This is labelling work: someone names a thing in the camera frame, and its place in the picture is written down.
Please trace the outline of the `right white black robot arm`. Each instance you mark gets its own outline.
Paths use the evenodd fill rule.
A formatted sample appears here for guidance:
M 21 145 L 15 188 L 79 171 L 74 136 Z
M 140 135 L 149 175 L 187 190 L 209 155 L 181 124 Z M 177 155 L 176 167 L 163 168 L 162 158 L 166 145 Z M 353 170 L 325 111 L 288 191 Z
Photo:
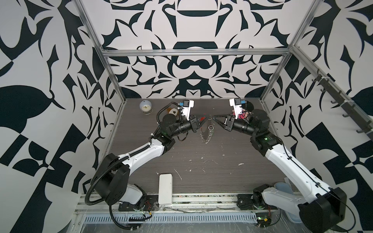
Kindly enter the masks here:
M 313 233 L 324 233 L 345 219 L 346 193 L 323 182 L 287 150 L 284 142 L 269 131 L 270 118 L 265 111 L 254 109 L 249 119 L 214 115 L 213 120 L 229 132 L 249 135 L 252 146 L 275 164 L 302 194 L 296 197 L 262 185 L 254 191 L 262 203 L 300 218 Z

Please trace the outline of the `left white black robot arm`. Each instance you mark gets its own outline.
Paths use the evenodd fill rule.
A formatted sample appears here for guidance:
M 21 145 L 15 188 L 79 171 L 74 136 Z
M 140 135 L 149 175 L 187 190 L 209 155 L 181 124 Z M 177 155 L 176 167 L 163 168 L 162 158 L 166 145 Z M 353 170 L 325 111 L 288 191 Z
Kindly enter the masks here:
M 148 142 L 139 148 L 121 155 L 108 154 L 91 179 L 90 188 L 85 194 L 88 206 L 105 202 L 108 206 L 126 203 L 140 209 L 146 199 L 145 191 L 136 184 L 129 184 L 129 177 L 147 162 L 167 153 L 175 144 L 175 137 L 197 132 L 208 118 L 190 116 L 189 120 L 177 119 L 167 114 Z

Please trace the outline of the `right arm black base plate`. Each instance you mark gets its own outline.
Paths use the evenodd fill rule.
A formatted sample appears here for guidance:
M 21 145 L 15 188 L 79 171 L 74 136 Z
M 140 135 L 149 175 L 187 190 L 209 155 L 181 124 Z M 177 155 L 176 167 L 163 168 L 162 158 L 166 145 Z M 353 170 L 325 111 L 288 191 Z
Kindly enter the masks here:
M 253 190 L 252 194 L 238 194 L 237 195 L 237 207 L 240 210 L 263 210 L 267 208 L 262 192 L 270 188 L 268 184 L 263 184 Z

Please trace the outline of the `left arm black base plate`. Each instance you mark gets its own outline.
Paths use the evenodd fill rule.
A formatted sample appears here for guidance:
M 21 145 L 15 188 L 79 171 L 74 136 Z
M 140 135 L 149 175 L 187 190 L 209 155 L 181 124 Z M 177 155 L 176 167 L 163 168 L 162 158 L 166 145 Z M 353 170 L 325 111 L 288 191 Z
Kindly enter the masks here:
M 129 211 L 151 211 L 158 206 L 158 195 L 147 195 L 142 197 L 136 204 L 123 202 L 119 204 L 118 210 L 120 212 Z

